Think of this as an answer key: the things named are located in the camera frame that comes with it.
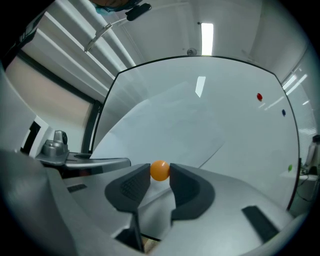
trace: metal bracket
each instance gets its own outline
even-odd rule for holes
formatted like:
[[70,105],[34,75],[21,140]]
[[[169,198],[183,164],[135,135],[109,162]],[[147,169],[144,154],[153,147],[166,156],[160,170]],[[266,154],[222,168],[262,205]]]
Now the metal bracket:
[[112,24],[109,23],[106,26],[104,26],[102,29],[100,29],[99,31],[97,31],[95,33],[95,37],[88,43],[88,45],[84,48],[84,52],[87,53],[92,46],[94,46],[95,42],[103,36],[104,33],[106,33],[108,31],[108,29],[110,29],[112,27]]

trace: black rectangle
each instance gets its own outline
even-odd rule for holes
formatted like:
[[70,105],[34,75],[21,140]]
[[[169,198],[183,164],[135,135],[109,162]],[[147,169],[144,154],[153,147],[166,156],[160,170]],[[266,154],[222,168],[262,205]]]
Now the black rectangle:
[[41,129],[40,125],[37,124],[35,121],[33,121],[33,123],[31,124],[31,126],[29,128],[30,133],[28,135],[28,138],[26,138],[26,141],[25,141],[23,148],[20,148],[20,151],[22,153],[29,155],[30,150],[32,148],[32,145],[33,145],[40,129]]
[[278,234],[276,227],[257,206],[248,206],[243,208],[242,212],[264,243]]
[[79,191],[79,190],[83,190],[87,188],[87,186],[85,184],[77,184],[77,185],[73,185],[73,186],[68,186],[67,189],[70,193],[72,192],[76,192],[76,191]]

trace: black edge line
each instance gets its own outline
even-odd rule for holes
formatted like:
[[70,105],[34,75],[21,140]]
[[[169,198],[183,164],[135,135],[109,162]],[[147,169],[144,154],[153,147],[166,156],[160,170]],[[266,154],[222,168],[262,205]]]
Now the black edge line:
[[291,195],[291,198],[290,198],[290,200],[289,200],[288,206],[287,206],[287,208],[286,208],[286,210],[289,211],[289,209],[290,209],[290,207],[291,207],[291,204],[292,204],[292,202],[293,202],[293,200],[294,200],[296,191],[297,191],[298,181],[299,181],[299,176],[300,176],[300,168],[301,168],[300,142],[299,142],[299,133],[298,133],[297,120],[296,120],[296,116],[295,116],[294,110],[292,109],[291,102],[290,102],[290,100],[289,100],[289,98],[288,98],[288,95],[286,94],[286,91],[285,91],[284,88],[282,87],[281,82],[279,81],[278,77],[277,77],[275,74],[274,74],[274,76],[275,76],[275,78],[277,79],[277,81],[279,82],[279,85],[281,86],[281,89],[283,90],[284,95],[285,95],[287,101],[289,102],[290,109],[291,109],[291,112],[292,112],[292,115],[293,115],[293,119],[294,119],[296,137],[297,137],[297,139],[298,139],[298,164],[297,164],[298,168],[297,168],[297,170],[296,170],[296,177],[295,177],[295,183],[294,183],[292,195]]
[[148,239],[151,239],[151,240],[155,240],[155,241],[157,241],[157,242],[161,242],[161,240],[158,239],[158,238],[155,238],[155,237],[152,237],[152,236],[143,234],[143,233],[140,233],[140,234],[141,234],[141,236],[143,236],[143,237],[145,237],[145,238],[148,238]]
[[104,111],[104,108],[105,108],[105,104],[106,104],[107,98],[108,98],[108,96],[109,96],[109,94],[110,94],[110,92],[111,92],[111,89],[112,89],[112,87],[114,86],[114,84],[115,84],[118,76],[119,76],[122,72],[125,72],[125,71],[127,71],[127,70],[129,70],[129,69],[126,69],[126,70],[121,71],[121,72],[119,72],[118,74],[116,74],[116,76],[115,76],[115,78],[114,78],[114,80],[113,80],[113,82],[112,82],[112,84],[111,84],[111,86],[110,86],[110,88],[109,88],[109,90],[108,90],[108,93],[107,93],[106,96],[105,96],[104,102],[103,102],[102,107],[101,107],[101,112],[100,112],[100,115],[99,115],[99,117],[98,117],[98,120],[96,121],[95,129],[94,129],[94,134],[93,134],[92,144],[91,144],[91,150],[92,150],[92,151],[94,150],[94,144],[95,144],[95,140],[96,140],[97,129],[98,129],[98,125],[99,125],[99,121],[100,121],[102,112]]
[[99,109],[101,107],[102,107],[102,104],[98,100],[96,100],[92,106],[92,109],[90,111],[89,117],[86,121],[85,129],[84,129],[81,153],[89,153],[92,132],[94,130],[97,115],[99,114]]

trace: black slot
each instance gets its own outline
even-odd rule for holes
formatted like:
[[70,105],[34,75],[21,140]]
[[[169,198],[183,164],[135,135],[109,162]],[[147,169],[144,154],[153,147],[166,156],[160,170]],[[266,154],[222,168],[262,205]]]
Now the black slot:
[[73,186],[68,186],[67,189],[70,193],[72,192],[76,192],[76,191],[79,191],[79,190],[83,190],[87,188],[87,186],[85,184],[77,184],[77,185],[73,185]]
[[242,212],[264,243],[278,234],[279,231],[257,206],[248,206]]
[[122,230],[121,233],[118,234],[115,239],[124,243],[127,246],[130,246],[144,253],[144,246],[141,240],[139,220],[137,214],[133,214],[130,228]]

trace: ceiling light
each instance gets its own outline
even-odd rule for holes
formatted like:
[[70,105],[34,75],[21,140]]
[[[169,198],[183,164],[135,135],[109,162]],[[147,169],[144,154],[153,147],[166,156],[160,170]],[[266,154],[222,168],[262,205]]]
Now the ceiling light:
[[214,44],[214,25],[211,23],[201,23],[202,55],[212,55]]

